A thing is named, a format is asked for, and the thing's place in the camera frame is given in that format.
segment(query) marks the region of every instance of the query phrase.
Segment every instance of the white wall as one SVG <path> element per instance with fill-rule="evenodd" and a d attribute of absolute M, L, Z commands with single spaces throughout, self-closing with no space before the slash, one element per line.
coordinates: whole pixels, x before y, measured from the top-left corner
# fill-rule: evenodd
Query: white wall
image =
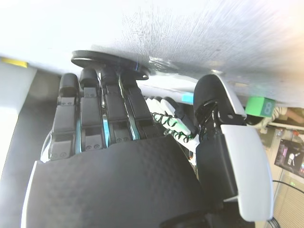
<path fill-rule="evenodd" d="M 0 177 L 18 115 L 36 71 L 0 62 Z"/>

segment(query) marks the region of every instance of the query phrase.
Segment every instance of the black disc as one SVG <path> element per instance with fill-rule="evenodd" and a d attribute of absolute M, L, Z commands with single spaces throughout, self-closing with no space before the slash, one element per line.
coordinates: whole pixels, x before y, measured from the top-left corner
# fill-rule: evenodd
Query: black disc
<path fill-rule="evenodd" d="M 149 69 L 145 66 L 119 56 L 84 50 L 73 51 L 72 54 L 72 63 L 83 68 L 91 67 L 96 69 L 102 66 L 113 66 L 116 70 L 133 70 L 140 73 L 136 74 L 136 80 L 147 80 L 150 75 Z"/>

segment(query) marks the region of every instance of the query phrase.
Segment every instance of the green block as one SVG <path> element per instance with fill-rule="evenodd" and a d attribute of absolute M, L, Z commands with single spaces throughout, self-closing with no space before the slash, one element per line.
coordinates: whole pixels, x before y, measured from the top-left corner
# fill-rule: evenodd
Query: green block
<path fill-rule="evenodd" d="M 276 102 L 274 100 L 260 96 L 252 96 L 247 101 L 245 111 L 249 115 L 271 117 L 275 105 Z"/>

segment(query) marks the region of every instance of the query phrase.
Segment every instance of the yellow block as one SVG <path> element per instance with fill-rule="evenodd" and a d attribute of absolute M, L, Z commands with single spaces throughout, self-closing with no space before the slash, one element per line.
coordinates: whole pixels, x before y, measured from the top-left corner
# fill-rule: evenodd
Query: yellow block
<path fill-rule="evenodd" d="M 16 66 L 19 66 L 19 67 L 28 68 L 28 63 L 24 62 L 24 61 L 14 60 L 14 59 L 11 59 L 11 58 L 3 58 L 3 57 L 1 58 L 1 61 L 4 62 L 4 63 L 9 63 L 9 64 L 16 65 Z"/>

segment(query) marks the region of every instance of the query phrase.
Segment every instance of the gray floor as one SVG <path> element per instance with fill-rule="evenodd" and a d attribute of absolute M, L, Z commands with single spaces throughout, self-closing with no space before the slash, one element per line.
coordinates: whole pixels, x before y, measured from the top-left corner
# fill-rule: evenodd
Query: gray floor
<path fill-rule="evenodd" d="M 0 182 L 1 228 L 20 227 L 29 176 L 52 127 L 58 85 L 58 76 L 38 71 L 19 114 Z"/>

